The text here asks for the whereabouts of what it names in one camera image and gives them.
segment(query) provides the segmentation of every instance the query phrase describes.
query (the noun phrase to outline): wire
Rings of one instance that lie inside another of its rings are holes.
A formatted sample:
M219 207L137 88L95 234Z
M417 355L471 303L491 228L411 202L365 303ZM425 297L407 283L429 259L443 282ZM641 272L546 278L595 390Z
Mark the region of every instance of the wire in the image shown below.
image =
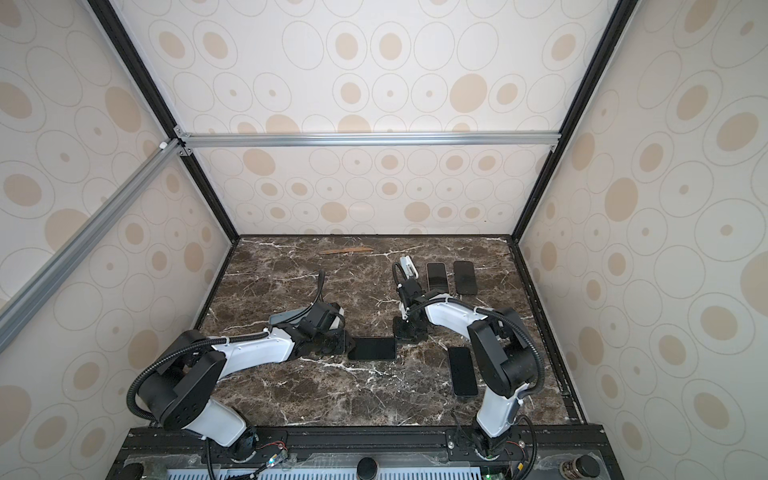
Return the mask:
M525 478L528 477L531 470L533 470L533 465L536 463L536 454L538 452L538 443L536 442L536 431L533 429L533 422L531 422L531 419L527 415L522 414L518 415L518 424L520 423L519 420L524 420L525 423L528 424L528 430L531 432L531 459L528 461L525 468L523 468L522 472L520 472L520 476L513 475L512 480L525 480Z
M400 270L400 273L402 273L403 280L408 279L408 275L406 275L406 271L402 268L402 265L400 265L399 262L394 262L392 264L392 278L395 280L395 286L400 283L400 280L397 278L397 270Z
M341 328L344 328L346 326L346 317L341 313L337 313L336 318L339 319L339 325L341 326Z
M467 435L467 432L464 431L462 423L458 420L458 415L456 415L455 410L451 410L451 416L453 417L454 422L456 422L456 429L461 432L462 437L467 441L467 445L471 445L472 440L469 438L469 435Z
M539 393L541 390L544 389L544 377L545 377L545 367L544 367L544 360L541 357L541 354L539 353L538 349L536 348L536 345L533 343L533 339L531 339L531 336L528 335L528 332L520 328L517 323L512 322L507 317L503 316L500 313L494 312L493 310L487 310L484 308L480 308L479 306L472 306L467 303L462 302L461 300L457 300L452 297L440 297L440 298L434 298L431 300L427 300L424 303L420 303L419 305L415 305L411 308L409 308L406 311L407 316L411 316L416 312L419 312L421 310L424 310L427 306L434 305L435 303L455 303L456 305L461 305L466 309L474 310L476 313L480 313L482 315L490 316L491 318L497 319L499 322L505 324L510 329L512 329L517 336L523 339L525 343L528 345L528 348L531 349L531 355L534 358L534 361L536 363L536 384L532 387L528 387L526 390L523 390L518 394L518 398L522 400L523 398L534 395L535 393Z
M315 299L312 300L312 303L305 308L304 310L298 312L296 315L290 317L289 319L285 319L281 322L276 323L275 325L282 325L284 323L292 322L297 318L301 318L306 315L307 312L309 312L313 306L315 306L315 303L317 303L318 300L321 300L323 298L323 285L326 282L326 272L325 270L317 270L317 293L315 294Z
M259 468L257 468L257 470L255 472L244 473L242 475L238 475L238 476L235 476L235 477L229 477L229 478L227 478L227 480L255 480L255 478L258 477L259 474L261 472L263 472L264 470L266 470L266 464L264 464L264 465L260 466Z
M214 473L214 461L210 454L210 438L205 439L206 461L205 465L208 467L208 476L210 480L216 480L216 474Z
M511 444L513 444L513 445L517 446L517 447L520 449L520 451L521 451L521 452L523 452L523 461L525 461L525 459L526 459L526 457L527 457L527 455L525 454L525 449L524 449L524 448L522 448L522 447L520 446L520 444L519 444L519 443L517 443L517 442L507 442L507 443L511 443ZM512 454L511 454L511 453L509 453L509 450L507 450L507 455L509 455L509 456L512 456Z
M288 449L288 448L286 448L286 444L285 444L285 443L283 443L283 442L281 442L280 440L278 440L277 442L267 443L267 444L265 444L265 445L262 445L262 446L260 446L260 447L256 447L256 450L261 450L261 449L263 449L263 448L265 448L265 447L268 447L268 446L270 446L270 445L277 445L277 446L279 446L280 448L282 448L283 450L287 450L287 449Z

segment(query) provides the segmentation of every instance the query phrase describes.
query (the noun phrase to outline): phone screen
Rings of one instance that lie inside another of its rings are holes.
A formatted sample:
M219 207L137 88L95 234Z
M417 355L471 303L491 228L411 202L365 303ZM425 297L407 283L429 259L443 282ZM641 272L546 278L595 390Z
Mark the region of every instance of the phone screen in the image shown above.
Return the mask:
M448 293L448 273L444 263L427 263L427 290Z
M453 393L460 397L478 395L478 383L475 369L472 367L472 354L465 346L448 348L448 364L451 367Z
M477 295L478 282L475 278L475 264L457 261L453 263L453 276L456 282L456 293L459 295Z
M347 354L350 360L394 360L397 356L395 338L364 336L355 338L355 348Z

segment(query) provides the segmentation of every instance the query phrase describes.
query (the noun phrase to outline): marble tabletop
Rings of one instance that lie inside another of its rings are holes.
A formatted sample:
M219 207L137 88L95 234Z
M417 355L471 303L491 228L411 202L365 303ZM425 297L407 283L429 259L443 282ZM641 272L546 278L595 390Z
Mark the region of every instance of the marble tabletop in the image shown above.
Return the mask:
M369 253L319 255L324 250L371 247ZM453 285L453 262L475 264L479 292L462 300L515 308L545 353L509 248L484 237L246 237L240 241L201 328L206 335L261 331L269 315L308 305L315 272L326 271L326 302L345 310L352 336L391 336L397 314L392 262L410 255L421 274L443 262ZM237 372L219 382L214 398L255 425L469 424L485 385L475 367L479 395L452 393L446 348L469 346L454 332L432 327L418 345L399 345L394 362L353 362L342 356L300 358ZM522 407L536 424L563 424L567 414L547 359L545 390Z

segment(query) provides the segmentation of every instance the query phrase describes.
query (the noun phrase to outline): polka dot backdrop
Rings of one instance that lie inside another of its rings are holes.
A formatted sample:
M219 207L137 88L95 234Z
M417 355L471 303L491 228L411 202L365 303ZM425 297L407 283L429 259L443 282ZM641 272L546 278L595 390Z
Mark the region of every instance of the polka dot backdrop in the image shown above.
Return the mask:
M557 130L615 4L152 3L119 6L196 133Z
M0 7L0 308L164 137L75 0Z
M241 234L507 233L547 145L204 148Z
M768 466L767 5L645 2L521 242L625 478Z
M0 354L0 476L104 478L142 425L126 389L192 327L229 247L184 172L171 161Z

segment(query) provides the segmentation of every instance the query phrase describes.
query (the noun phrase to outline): metal bracket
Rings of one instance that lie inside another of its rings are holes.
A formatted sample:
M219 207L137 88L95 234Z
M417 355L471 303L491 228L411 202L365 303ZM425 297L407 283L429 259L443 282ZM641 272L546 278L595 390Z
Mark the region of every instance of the metal bracket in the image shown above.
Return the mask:
M174 127L174 133L176 134L177 137L179 137L181 139L189 138L189 136L190 136L189 133L187 133L184 130L181 130L181 127L179 127L178 125L176 125Z
M272 430L268 433L262 433L259 435L259 443L262 445L265 445L263 447L257 447L256 453L253 455L253 457L248 459L249 463L266 463L267 460L272 457L272 455L275 455L276 453L280 452L280 447L277 445L269 445L267 444L273 443L273 442L282 442L285 444L286 440L288 438L288 432L285 430ZM216 442L212 442L211 444L211 457L213 460L213 463L217 464L228 464L231 462L229 451L219 446Z
M474 443L472 443L468 436L472 433L468 432L469 427L463 427L464 433L461 433L458 429L445 430L445 444L448 446L448 460L450 462L477 462L483 460L477 453ZM514 435L508 440L519 442L520 435ZM522 460L523 455L520 449L505 449L498 454L498 457L493 460L497 462L511 462L513 460Z

